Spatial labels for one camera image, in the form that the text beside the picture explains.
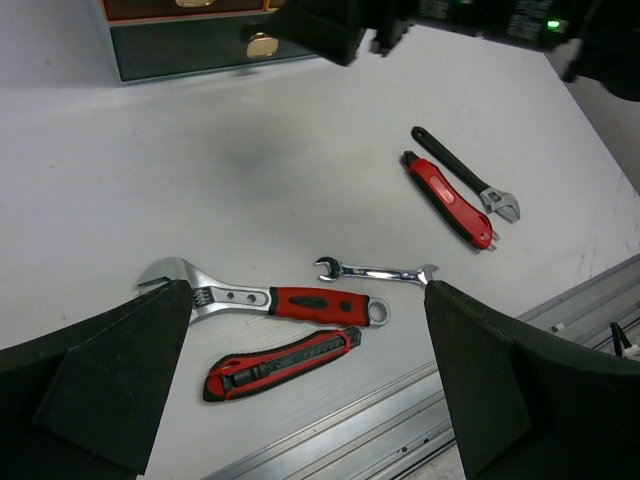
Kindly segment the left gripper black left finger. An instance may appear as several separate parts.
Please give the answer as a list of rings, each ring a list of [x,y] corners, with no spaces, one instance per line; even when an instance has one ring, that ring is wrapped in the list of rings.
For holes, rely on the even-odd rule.
[[[1,352],[4,479],[145,473],[190,322],[168,284]]]

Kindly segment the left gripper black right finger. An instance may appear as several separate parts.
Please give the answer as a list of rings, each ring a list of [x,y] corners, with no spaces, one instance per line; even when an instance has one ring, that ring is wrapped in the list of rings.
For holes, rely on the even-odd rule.
[[[639,364],[558,338],[444,281],[424,308],[468,479],[636,479]]]

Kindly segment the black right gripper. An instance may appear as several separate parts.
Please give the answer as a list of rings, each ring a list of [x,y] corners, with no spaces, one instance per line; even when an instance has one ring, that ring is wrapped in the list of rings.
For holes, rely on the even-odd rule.
[[[623,100],[639,99],[639,4],[584,0],[288,1],[269,18],[269,34],[340,66],[350,65],[365,33],[387,56],[421,25],[527,50],[580,46],[561,78],[598,81]]]

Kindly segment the red black utility knife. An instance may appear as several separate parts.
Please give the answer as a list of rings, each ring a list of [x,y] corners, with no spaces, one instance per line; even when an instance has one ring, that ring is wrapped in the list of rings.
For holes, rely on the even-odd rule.
[[[210,368],[203,401],[222,403],[265,392],[345,356],[361,341],[357,327],[318,330],[284,346],[227,355]]]

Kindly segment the red handled adjustable wrench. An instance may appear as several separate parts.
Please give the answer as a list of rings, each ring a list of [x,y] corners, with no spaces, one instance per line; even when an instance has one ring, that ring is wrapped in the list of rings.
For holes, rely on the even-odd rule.
[[[197,321],[235,312],[320,325],[382,327],[391,317],[387,302],[376,297],[311,287],[230,285],[180,257],[151,264],[137,280],[137,287],[141,293],[147,293],[173,280],[184,280],[190,285]]]

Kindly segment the chrome open-end wrench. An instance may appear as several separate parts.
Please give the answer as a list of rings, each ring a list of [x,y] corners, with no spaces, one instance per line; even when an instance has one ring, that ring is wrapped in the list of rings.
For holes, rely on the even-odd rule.
[[[340,278],[357,278],[406,282],[420,286],[426,286],[430,281],[433,281],[434,274],[440,270],[438,266],[433,264],[423,265],[416,270],[356,266],[345,264],[330,256],[320,257],[314,262],[314,266],[326,268],[326,272],[318,276],[318,279],[322,282],[334,282]]]

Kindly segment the black handled adjustable wrench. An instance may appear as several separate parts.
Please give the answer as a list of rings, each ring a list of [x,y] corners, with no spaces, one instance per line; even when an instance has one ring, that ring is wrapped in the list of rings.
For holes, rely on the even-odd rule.
[[[476,195],[488,213],[497,213],[505,220],[515,223],[521,218],[520,205],[509,192],[496,189],[481,180],[456,155],[445,147],[430,132],[421,126],[411,129],[412,138],[451,173],[459,178]]]

